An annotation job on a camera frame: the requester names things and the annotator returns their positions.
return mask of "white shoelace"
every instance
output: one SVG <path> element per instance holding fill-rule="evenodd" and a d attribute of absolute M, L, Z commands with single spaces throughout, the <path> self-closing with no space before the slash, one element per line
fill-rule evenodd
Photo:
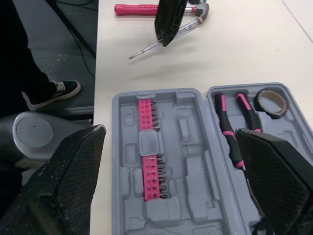
<path fill-rule="evenodd" d="M 63 82 L 54 82 L 57 87 L 57 92 L 65 92 L 65 85 Z"/>

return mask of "tool case compartment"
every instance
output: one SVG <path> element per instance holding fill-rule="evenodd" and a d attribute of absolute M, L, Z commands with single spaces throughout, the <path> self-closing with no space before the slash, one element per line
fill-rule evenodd
<path fill-rule="evenodd" d="M 281 84 L 213 87 L 205 99 L 192 88 L 117 94 L 112 102 L 112 234 L 251 235 L 260 217 L 244 174 L 228 157 L 214 95 L 226 95 L 228 118 L 235 129 L 246 126 L 236 93 L 246 92 L 252 102 L 263 88 L 277 89 L 289 104 L 281 119 L 258 113 L 264 132 L 289 140 L 312 163 L 311 131 Z M 142 99 L 156 103 L 157 135 L 139 135 Z M 157 146 L 142 146 L 149 141 Z M 163 158 L 168 198 L 144 201 L 142 152 Z"/>

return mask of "gray floor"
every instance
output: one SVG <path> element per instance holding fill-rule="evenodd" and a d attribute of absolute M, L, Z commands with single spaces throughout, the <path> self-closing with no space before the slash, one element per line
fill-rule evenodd
<path fill-rule="evenodd" d="M 63 1 L 85 3 L 88 0 Z M 45 108 L 47 112 L 93 106 L 94 78 L 88 73 L 75 40 L 60 18 L 45 0 L 14 0 L 14 3 L 39 68 L 51 81 L 77 80 L 82 85 L 76 97 L 48 105 Z M 98 12 L 63 4 L 59 4 L 59 7 L 96 50 Z M 87 7 L 97 9 L 98 0 Z M 90 71 L 95 74 L 95 59 L 81 47 Z"/>

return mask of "tape roll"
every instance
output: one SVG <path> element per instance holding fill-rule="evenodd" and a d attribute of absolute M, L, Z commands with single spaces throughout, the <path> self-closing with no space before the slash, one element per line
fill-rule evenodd
<path fill-rule="evenodd" d="M 261 101 L 262 97 L 273 100 L 281 110 L 278 112 L 273 112 L 267 109 Z M 272 119 L 278 119 L 286 114 L 288 110 L 288 104 L 286 100 L 279 93 L 274 92 L 272 90 L 264 89 L 264 90 L 260 90 L 258 94 L 256 95 L 254 99 L 254 108 L 256 111 L 265 112 Z"/>

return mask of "white shoe sole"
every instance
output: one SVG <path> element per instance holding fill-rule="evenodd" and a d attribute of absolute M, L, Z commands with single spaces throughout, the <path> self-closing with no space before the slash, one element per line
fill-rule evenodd
<path fill-rule="evenodd" d="M 77 82 L 77 87 L 72 92 L 70 92 L 68 94 L 65 94 L 65 95 L 62 95 L 62 96 L 58 96 L 58 97 L 52 98 L 52 99 L 47 100 L 46 102 L 41 103 L 41 104 L 33 104 L 33 106 L 35 108 L 42 108 L 42 107 L 44 107 L 44 106 L 46 106 L 48 104 L 51 104 L 51 103 L 53 103 L 53 102 L 55 102 L 57 100 L 69 99 L 69 98 L 77 95 L 79 93 L 80 89 L 81 89 L 80 84 L 79 84 L 79 82 Z"/>

